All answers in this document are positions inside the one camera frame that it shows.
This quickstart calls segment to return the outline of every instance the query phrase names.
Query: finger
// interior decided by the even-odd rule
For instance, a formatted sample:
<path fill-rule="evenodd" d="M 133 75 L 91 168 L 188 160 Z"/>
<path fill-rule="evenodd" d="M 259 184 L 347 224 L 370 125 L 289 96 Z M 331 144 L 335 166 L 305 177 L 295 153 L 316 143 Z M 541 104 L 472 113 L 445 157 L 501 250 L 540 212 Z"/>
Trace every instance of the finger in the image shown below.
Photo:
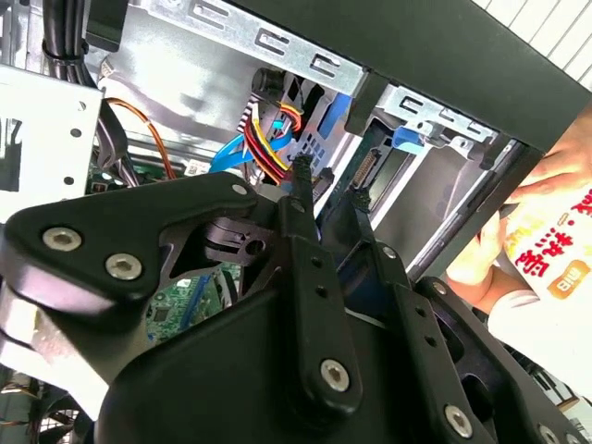
<path fill-rule="evenodd" d="M 574 150 L 558 151 L 541 160 L 520 186 L 532 185 L 560 174 L 580 171 L 583 160 L 579 152 L 574 152 Z"/>
<path fill-rule="evenodd" d="M 584 173 L 567 173 L 560 174 L 553 178 L 541 180 L 532 185 L 520 187 L 518 190 L 512 193 L 507 203 L 515 204 L 527 200 L 532 200 L 540 197 L 547 196 L 551 193 L 560 193 L 577 190 L 585 186 L 589 179 Z"/>
<path fill-rule="evenodd" d="M 481 254 L 493 261 L 501 251 L 505 239 L 506 221 L 500 220 L 500 213 L 496 213 L 481 229 Z"/>

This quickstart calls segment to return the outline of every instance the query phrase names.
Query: metal screw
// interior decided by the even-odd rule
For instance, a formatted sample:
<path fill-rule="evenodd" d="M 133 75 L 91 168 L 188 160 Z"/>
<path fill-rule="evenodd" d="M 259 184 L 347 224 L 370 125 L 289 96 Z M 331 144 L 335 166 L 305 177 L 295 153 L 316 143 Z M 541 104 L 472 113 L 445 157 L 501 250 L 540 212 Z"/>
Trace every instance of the metal screw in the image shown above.
<path fill-rule="evenodd" d="M 110 256 L 105 262 L 105 268 L 113 278 L 120 280 L 133 280 L 142 273 L 142 263 L 126 253 Z"/>
<path fill-rule="evenodd" d="M 560 444 L 559 440 L 557 439 L 557 436 L 546 425 L 539 425 L 538 433 L 540 433 L 540 436 L 543 437 L 547 444 Z"/>
<path fill-rule="evenodd" d="M 299 213 L 304 213 L 304 211 L 305 211 L 304 210 L 304 207 L 302 206 L 302 204 L 299 201 L 295 200 L 295 199 L 292 199 L 292 208 L 294 208 Z"/>
<path fill-rule="evenodd" d="M 447 405 L 444 409 L 444 414 L 448 420 L 448 424 L 452 426 L 454 431 L 463 438 L 470 438 L 473 435 L 473 426 L 467 418 L 466 414 L 456 405 Z"/>
<path fill-rule="evenodd" d="M 82 238 L 73 229 L 55 227 L 45 231 L 43 243 L 52 250 L 72 252 L 82 245 Z"/>
<path fill-rule="evenodd" d="M 236 183 L 234 185 L 232 185 L 232 190 L 234 190 L 235 192 L 237 192 L 241 196 L 244 196 L 247 193 L 247 189 L 246 188 L 244 188 L 243 186 L 238 185 Z"/>
<path fill-rule="evenodd" d="M 335 391 L 344 392 L 350 387 L 350 375 L 343 365 L 332 359 L 321 363 L 321 376 Z"/>
<path fill-rule="evenodd" d="M 434 282 L 434 289 L 440 294 L 446 294 L 446 288 L 439 282 Z"/>
<path fill-rule="evenodd" d="M 580 444 L 580 440 L 574 435 L 568 433 L 565 437 L 567 438 L 567 444 Z"/>
<path fill-rule="evenodd" d="M 382 248 L 382 253 L 386 254 L 390 259 L 394 259 L 397 257 L 395 251 L 388 246 Z"/>

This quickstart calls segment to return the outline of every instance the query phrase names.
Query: hand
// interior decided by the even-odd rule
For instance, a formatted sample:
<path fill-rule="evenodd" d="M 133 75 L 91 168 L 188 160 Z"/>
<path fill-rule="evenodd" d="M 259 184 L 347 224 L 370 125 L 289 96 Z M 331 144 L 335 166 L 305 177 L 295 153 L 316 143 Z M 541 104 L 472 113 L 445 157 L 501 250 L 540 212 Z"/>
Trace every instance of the hand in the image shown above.
<path fill-rule="evenodd" d="M 508 203 L 552 192 L 574 191 L 592 182 L 592 105 L 565 131 Z"/>
<path fill-rule="evenodd" d="M 506 238 L 506 219 L 496 213 L 446 270 L 448 278 L 467 286 L 484 282 Z"/>

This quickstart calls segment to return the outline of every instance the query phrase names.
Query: green circuit board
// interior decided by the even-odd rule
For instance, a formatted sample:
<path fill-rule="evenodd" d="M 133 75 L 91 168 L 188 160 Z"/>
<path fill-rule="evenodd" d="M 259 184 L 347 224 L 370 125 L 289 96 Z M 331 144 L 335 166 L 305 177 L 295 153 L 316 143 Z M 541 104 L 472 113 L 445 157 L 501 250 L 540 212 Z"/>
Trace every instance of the green circuit board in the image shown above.
<path fill-rule="evenodd" d="M 216 284 L 221 277 L 222 270 L 229 272 L 233 279 L 238 282 L 240 268 L 236 265 L 222 265 L 210 277 L 203 288 L 199 304 L 191 313 L 189 327 L 199 324 L 223 310 L 221 294 Z M 200 277 L 181 279 L 167 289 L 160 290 L 155 294 L 146 313 L 146 334 L 149 340 L 160 343 L 181 332 L 181 321 L 199 280 Z"/>

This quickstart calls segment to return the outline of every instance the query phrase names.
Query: black mount arm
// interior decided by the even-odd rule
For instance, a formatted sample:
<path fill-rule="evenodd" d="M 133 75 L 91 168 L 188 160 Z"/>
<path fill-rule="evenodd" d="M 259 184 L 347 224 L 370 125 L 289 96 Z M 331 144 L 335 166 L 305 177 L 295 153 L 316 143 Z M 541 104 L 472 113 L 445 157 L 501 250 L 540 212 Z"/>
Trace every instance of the black mount arm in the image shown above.
<path fill-rule="evenodd" d="M 104 377 L 93 442 L 584 443 L 444 283 L 409 281 L 355 196 L 324 220 L 319 242 L 305 158 L 292 176 L 276 203 L 220 173 L 7 222 L 4 287 L 39 310 L 23 346 L 55 363 L 56 347 L 35 339 L 50 319 L 77 362 L 93 366 L 105 351 L 121 362 Z M 49 228 L 75 231 L 80 246 L 49 248 Z M 121 253 L 139 261 L 137 277 L 105 267 Z M 137 332 L 159 288 L 222 261 L 244 266 L 238 303 L 122 358 L 114 344 Z M 132 265 L 118 271 L 129 277 Z"/>

